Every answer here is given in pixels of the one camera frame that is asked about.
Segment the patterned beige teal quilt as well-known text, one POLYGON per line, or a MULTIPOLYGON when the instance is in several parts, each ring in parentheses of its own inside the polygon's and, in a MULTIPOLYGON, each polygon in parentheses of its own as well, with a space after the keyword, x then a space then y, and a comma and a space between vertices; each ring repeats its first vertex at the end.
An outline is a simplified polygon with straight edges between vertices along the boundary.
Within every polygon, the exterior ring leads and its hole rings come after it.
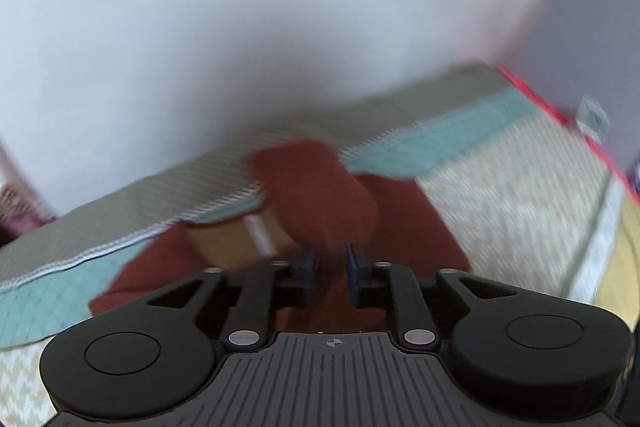
POLYGON ((481 277, 639 318, 639 207, 575 132, 486 65, 463 65, 381 98, 258 133, 148 176, 1 251, 1 419, 54 413, 39 375, 48 340, 89 315, 117 271, 178 220, 254 209, 242 165, 309 138, 347 169, 418 182, 481 277))

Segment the pink bed sheet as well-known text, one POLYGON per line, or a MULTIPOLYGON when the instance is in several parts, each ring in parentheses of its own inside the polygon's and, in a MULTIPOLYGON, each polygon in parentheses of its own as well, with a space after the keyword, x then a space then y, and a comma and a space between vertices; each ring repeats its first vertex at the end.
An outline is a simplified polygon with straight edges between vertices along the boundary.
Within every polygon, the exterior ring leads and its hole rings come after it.
MULTIPOLYGON (((570 116, 567 113, 564 113, 561 109, 553 106, 548 103, 542 96, 536 93, 534 90, 530 89, 529 85, 518 75, 514 75, 513 72, 510 72, 509 69, 506 69, 501 66, 496 66, 495 70, 506 80, 508 80, 512 86, 521 92, 522 95, 527 98, 529 102, 534 103, 538 108, 542 109, 544 113, 547 113, 552 119, 554 119, 558 124, 563 126, 566 129, 574 128, 574 121, 570 119, 570 116)), ((599 160, 608 168, 608 171, 612 173, 615 178, 623 184, 624 189, 632 198, 632 200, 639 204, 639 195, 636 190, 632 187, 631 183, 628 181, 628 178, 622 170, 618 169, 611 158, 606 155, 602 146, 599 145, 596 141, 589 138, 588 135, 583 134, 581 131, 578 131, 578 135, 582 138, 589 150, 599 158, 599 160)))

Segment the dark red knit sweater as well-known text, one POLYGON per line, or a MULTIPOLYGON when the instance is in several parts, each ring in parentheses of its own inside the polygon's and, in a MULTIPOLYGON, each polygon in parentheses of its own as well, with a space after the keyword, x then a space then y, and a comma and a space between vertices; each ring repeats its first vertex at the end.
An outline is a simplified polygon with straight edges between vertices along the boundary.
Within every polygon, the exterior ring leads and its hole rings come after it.
POLYGON ((281 311, 278 329, 376 331, 377 309, 355 308, 346 282, 348 246, 371 262, 405 265, 417 277, 440 269, 468 271, 470 262, 413 179, 351 174, 329 145, 300 140, 245 159, 260 185, 262 207, 219 223, 179 221, 130 260, 106 291, 90 300, 99 315, 207 268, 242 273, 271 260, 319 256, 316 285, 304 309, 281 311))

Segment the pink satin lace curtain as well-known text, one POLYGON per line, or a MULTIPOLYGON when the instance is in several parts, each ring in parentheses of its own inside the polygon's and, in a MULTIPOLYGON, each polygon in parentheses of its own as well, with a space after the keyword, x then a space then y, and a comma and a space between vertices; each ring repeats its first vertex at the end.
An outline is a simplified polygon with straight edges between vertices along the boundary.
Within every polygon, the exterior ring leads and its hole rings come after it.
POLYGON ((55 220, 42 197, 32 188, 1 147, 1 244, 55 220))

